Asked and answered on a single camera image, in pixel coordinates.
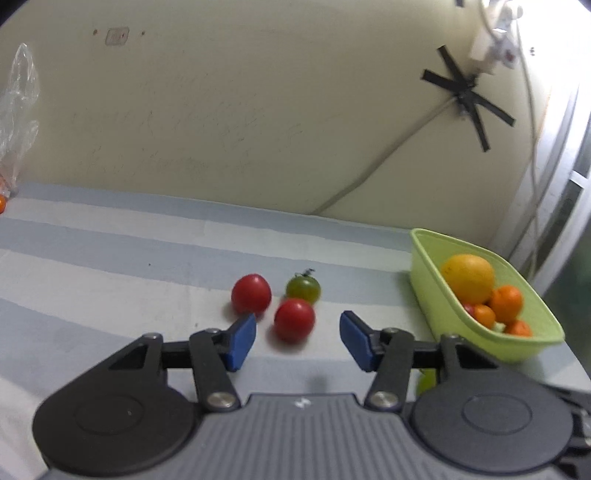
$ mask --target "plastic bag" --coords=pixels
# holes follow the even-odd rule
[[[17,191],[17,177],[25,153],[31,148],[39,123],[27,119],[39,97],[39,79],[31,50],[24,43],[12,61],[8,85],[0,96],[0,195]]]

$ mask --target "beige wall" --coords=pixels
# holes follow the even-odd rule
[[[120,26],[127,44],[105,46]],[[41,96],[26,180],[309,213],[445,98],[422,70],[446,74],[444,43],[467,67],[477,28],[474,1],[30,0],[0,28],[0,78],[28,43]],[[548,52],[528,35],[539,116]],[[478,92],[517,119],[482,112],[489,153],[450,108],[326,213],[488,241],[529,127],[519,70]]]

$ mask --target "white cable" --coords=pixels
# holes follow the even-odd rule
[[[500,43],[500,39],[495,35],[491,25],[488,23],[488,17],[482,0],[478,0],[478,10],[480,12],[480,19],[486,31],[490,35],[491,39],[495,44]],[[521,63],[521,71],[523,72],[523,78],[525,82],[525,88],[527,90],[527,103],[530,113],[530,127],[531,127],[531,152],[530,152],[530,178],[531,178],[531,191],[532,191],[532,206],[533,206],[533,227],[534,227],[534,241],[531,249],[531,262],[527,273],[527,280],[532,282],[535,276],[535,271],[538,268],[538,242],[540,240],[540,221],[538,218],[538,182],[535,176],[535,151],[538,144],[538,135],[535,128],[535,109],[534,109],[534,93],[531,86],[530,73],[527,69],[527,63],[525,62],[525,54],[523,53],[523,44],[521,42],[521,32],[519,31],[519,20],[515,19],[515,28],[517,31],[517,48],[519,53],[519,62]]]
[[[325,201],[322,205],[320,205],[317,209],[311,212],[310,215],[320,215],[326,209],[332,207],[335,203],[337,203],[341,198],[345,197],[352,191],[358,189],[363,185],[374,172],[380,168],[384,162],[392,156],[397,149],[402,147],[413,135],[415,135],[420,129],[422,129],[425,125],[427,125],[431,120],[433,120],[437,115],[443,112],[447,107],[449,107],[452,103],[456,101],[456,97],[452,96],[449,97],[445,102],[436,106],[431,112],[429,112],[424,117],[420,118],[416,123],[410,126],[408,130],[406,130],[398,139],[390,145],[390,147],[386,150],[385,153],[380,155],[375,161],[371,163],[363,173],[357,177],[353,182],[347,185],[345,188],[339,190],[335,193],[331,198]]]

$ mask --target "blue gripper pad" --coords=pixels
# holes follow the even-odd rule
[[[230,338],[229,352],[223,356],[226,370],[229,372],[240,370],[256,338],[256,317],[250,314],[240,322],[241,325]]]
[[[350,317],[353,312],[343,312],[340,316],[340,339],[354,358],[359,368],[365,372],[375,372],[378,358],[373,353],[369,335]]]

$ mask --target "table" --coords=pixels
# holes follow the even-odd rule
[[[227,327],[234,282],[263,275],[273,300],[238,393],[354,392],[361,372],[338,333],[353,310],[374,328],[431,333],[408,281],[408,231],[147,194],[25,184],[0,216],[0,479],[44,470],[31,435],[39,403],[144,332],[187,339]],[[317,324],[286,348],[270,330],[286,282],[314,268],[323,287]],[[533,378],[591,390],[568,346],[517,367]],[[195,398],[187,371],[169,383]],[[413,396],[414,389],[409,389]]]

